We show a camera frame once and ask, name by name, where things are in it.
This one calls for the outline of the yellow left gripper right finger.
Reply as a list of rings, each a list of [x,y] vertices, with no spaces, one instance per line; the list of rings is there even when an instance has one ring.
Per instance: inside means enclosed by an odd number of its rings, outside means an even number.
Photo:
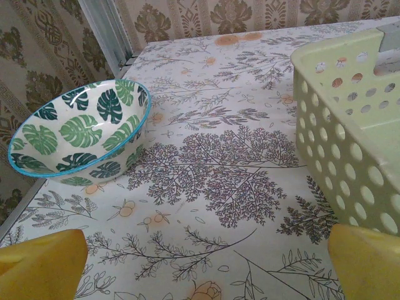
[[[399,238],[336,224],[328,251],[346,299],[399,299]]]

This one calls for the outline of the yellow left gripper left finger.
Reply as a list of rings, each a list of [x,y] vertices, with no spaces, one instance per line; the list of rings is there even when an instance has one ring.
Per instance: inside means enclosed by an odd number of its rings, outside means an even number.
[[[80,229],[1,248],[1,299],[73,299],[88,256]]]

